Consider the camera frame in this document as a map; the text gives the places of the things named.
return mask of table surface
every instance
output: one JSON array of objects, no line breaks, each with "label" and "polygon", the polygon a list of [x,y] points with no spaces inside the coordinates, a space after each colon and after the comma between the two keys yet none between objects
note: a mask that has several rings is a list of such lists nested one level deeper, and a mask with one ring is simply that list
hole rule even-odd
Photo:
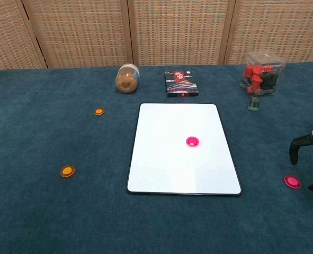
[{"label": "table surface", "polygon": [[[313,129],[313,62],[288,64],[258,112],[244,66],[141,67],[132,94],[115,89],[118,69],[0,71],[0,253],[313,253],[313,146],[296,166],[288,154]],[[181,69],[199,97],[166,97],[164,71]],[[216,104],[243,194],[128,194],[142,102]]]}]

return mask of whiteboard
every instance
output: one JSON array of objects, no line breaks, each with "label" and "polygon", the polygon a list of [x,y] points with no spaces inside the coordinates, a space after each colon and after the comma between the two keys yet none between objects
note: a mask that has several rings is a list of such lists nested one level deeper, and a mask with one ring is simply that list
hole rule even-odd
[{"label": "whiteboard", "polygon": [[[188,137],[199,144],[188,146]],[[127,191],[240,195],[242,188],[214,104],[142,103]]]}]

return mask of pink disc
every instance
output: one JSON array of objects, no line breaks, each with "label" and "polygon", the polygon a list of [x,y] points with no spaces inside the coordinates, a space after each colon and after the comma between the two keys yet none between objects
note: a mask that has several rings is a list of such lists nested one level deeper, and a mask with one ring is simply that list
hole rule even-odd
[{"label": "pink disc", "polygon": [[186,143],[190,147],[196,147],[199,144],[199,139],[196,137],[189,137],[187,138]]},{"label": "pink disc", "polygon": [[301,187],[301,182],[296,176],[292,175],[285,176],[284,182],[293,189],[298,189]]}]

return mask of orange disc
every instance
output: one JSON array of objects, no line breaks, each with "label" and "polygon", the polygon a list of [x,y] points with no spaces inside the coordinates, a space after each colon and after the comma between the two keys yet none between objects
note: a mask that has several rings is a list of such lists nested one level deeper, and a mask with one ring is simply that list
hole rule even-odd
[{"label": "orange disc", "polygon": [[103,115],[104,109],[103,108],[97,108],[94,110],[94,115]]},{"label": "orange disc", "polygon": [[67,166],[64,166],[63,168],[61,168],[60,176],[61,177],[69,177],[69,176],[72,176],[74,173],[75,173],[74,166],[67,165]]}]

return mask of book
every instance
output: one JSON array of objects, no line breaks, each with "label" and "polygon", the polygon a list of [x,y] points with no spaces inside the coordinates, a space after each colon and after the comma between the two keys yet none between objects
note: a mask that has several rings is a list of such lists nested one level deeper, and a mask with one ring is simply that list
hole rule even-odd
[{"label": "book", "polygon": [[198,96],[199,90],[191,71],[166,71],[167,97]]}]

